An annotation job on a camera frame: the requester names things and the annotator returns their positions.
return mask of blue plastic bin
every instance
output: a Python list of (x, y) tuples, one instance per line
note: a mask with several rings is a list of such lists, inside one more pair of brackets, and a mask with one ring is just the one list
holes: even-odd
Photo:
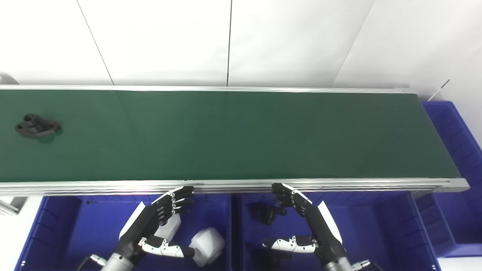
[[(312, 192), (305, 195), (314, 204), (325, 201), (352, 263), (368, 259), (387, 271), (440, 270), (410, 193)], [(264, 237), (311, 235), (306, 220), (293, 208), (287, 208), (286, 216), (276, 216), (270, 226), (262, 224), (248, 209), (248, 204), (256, 202), (276, 204), (270, 193), (238, 195), (243, 271), (262, 270), (254, 248), (261, 248)], [(321, 269), (314, 254), (301, 253), (292, 253), (291, 259), (280, 259), (277, 268), (278, 271)]]
[[(151, 203), (159, 195), (45, 197), (19, 258), (16, 271), (71, 271), (92, 253), (109, 258), (119, 232), (138, 203)], [(211, 265), (199, 268), (194, 260), (146, 255), (139, 271), (230, 271), (231, 195), (196, 195), (189, 214), (173, 241), (188, 246), (200, 230), (214, 227), (226, 241), (223, 254)], [(88, 262), (82, 270), (100, 270)]]
[(416, 200), (438, 257), (482, 256), (482, 152), (452, 102), (423, 103), (471, 188)]

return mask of robotic arm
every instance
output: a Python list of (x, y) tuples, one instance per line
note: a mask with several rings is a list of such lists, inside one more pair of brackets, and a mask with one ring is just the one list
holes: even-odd
[(101, 271), (131, 271), (146, 253), (169, 257), (194, 257), (193, 248), (168, 243), (164, 238), (154, 235), (158, 227), (165, 225), (173, 214), (183, 213), (184, 206), (193, 204), (193, 200), (189, 199), (193, 195), (193, 186), (179, 187), (163, 194), (141, 211), (120, 237), (109, 260), (105, 262), (102, 259), (102, 262), (93, 256), (90, 258), (104, 266)]
[(376, 263), (368, 260), (351, 265), (345, 248), (333, 235), (319, 208), (300, 191), (282, 183), (272, 184), (271, 191), (280, 203), (280, 207), (293, 207), (301, 217), (306, 219), (312, 236), (265, 238), (264, 247), (298, 253), (314, 253), (325, 271), (358, 271), (367, 266), (373, 266), (381, 271)]

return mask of gray cylindrical joint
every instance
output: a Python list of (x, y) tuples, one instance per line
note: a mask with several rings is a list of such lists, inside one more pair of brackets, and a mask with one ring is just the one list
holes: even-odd
[(131, 271), (134, 268), (134, 264), (131, 263), (125, 257), (114, 253), (110, 256), (106, 265), (101, 269), (101, 271)]
[(325, 271), (353, 271), (353, 268), (346, 257), (339, 258), (324, 266)]

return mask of cable connector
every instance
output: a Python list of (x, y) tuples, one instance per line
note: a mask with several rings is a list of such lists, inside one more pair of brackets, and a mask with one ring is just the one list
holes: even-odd
[(98, 265), (100, 266), (105, 266), (106, 263), (107, 263), (107, 260), (100, 257), (99, 255), (96, 255), (96, 254), (92, 254), (90, 255), (90, 259), (93, 260), (94, 262), (96, 262)]
[(354, 263), (351, 267), (353, 268), (353, 271), (359, 271), (370, 265), (371, 265), (371, 262), (369, 260), (364, 260), (361, 262)]

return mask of black metal bracket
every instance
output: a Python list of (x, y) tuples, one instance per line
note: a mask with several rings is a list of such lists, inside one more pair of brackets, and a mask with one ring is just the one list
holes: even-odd
[(286, 209), (268, 203), (250, 203), (248, 207), (253, 217), (266, 225), (271, 225), (276, 215), (286, 215)]
[(255, 248), (252, 253), (258, 267), (266, 271), (275, 271), (280, 266), (280, 259), (291, 259), (288, 251)]
[(44, 120), (36, 114), (27, 114), (23, 122), (15, 126), (15, 130), (26, 137), (39, 138), (57, 133), (62, 127), (58, 122)]

